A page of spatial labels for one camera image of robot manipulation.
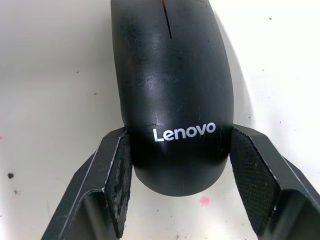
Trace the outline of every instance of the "lenovo logo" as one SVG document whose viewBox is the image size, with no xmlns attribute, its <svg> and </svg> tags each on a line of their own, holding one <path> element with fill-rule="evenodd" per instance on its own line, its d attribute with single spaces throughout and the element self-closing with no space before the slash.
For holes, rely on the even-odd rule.
<svg viewBox="0 0 320 240">
<path fill-rule="evenodd" d="M 172 140 L 178 140 L 179 137 L 182 137 L 185 139 L 186 137 L 193 138 L 197 134 L 203 135 L 207 131 L 209 134 L 213 133 L 216 130 L 216 125 L 213 122 L 210 122 L 208 124 L 203 124 L 202 128 L 200 126 L 190 126 L 186 130 L 183 128 L 166 130 L 163 132 L 163 138 L 158 138 L 157 130 L 153 129 L 153 136 L 155 142 L 163 142 L 166 141 L 172 141 Z"/>
</svg>

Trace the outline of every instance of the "textured rubber pad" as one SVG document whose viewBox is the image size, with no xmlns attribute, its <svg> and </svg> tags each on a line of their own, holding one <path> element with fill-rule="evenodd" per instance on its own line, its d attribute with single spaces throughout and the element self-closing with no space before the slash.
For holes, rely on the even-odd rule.
<svg viewBox="0 0 320 240">
<path fill-rule="evenodd" d="M 230 160 L 235 183 L 251 226 L 261 236 L 279 196 L 280 188 L 250 137 L 233 128 Z"/>
<path fill-rule="evenodd" d="M 117 238 L 122 237 L 125 229 L 130 199 L 131 177 L 132 163 L 130 159 L 129 135 L 124 134 L 118 144 L 104 189 Z"/>
</svg>

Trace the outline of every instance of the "dark speck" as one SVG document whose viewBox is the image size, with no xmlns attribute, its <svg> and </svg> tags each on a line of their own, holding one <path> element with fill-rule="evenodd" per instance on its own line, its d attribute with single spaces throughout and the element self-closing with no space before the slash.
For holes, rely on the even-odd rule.
<svg viewBox="0 0 320 240">
<path fill-rule="evenodd" d="M 12 179 L 15 175 L 10 172 L 10 173 L 7 174 L 7 176 L 8 176 L 8 179 Z"/>
</svg>

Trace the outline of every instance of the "computer mouse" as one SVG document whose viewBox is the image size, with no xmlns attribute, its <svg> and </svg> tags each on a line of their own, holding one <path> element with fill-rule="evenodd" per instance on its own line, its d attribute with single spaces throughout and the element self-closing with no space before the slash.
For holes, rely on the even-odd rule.
<svg viewBox="0 0 320 240">
<path fill-rule="evenodd" d="M 140 181 L 188 196 L 222 174 L 234 97 L 224 42 L 208 0 L 111 0 L 123 123 Z"/>
</svg>

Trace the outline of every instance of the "white surface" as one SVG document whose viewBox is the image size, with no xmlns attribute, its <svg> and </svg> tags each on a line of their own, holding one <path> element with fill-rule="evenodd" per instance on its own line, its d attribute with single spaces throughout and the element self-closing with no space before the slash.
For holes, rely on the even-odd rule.
<svg viewBox="0 0 320 240">
<path fill-rule="evenodd" d="M 211 4 L 231 68 L 234 122 L 267 134 L 320 192 L 319 3 Z M 110 1 L 2 0 L 0 239 L 40 239 L 74 172 L 122 125 Z M 229 163 L 193 196 L 159 195 L 135 175 L 131 192 L 124 240 L 257 239 Z"/>
</svg>

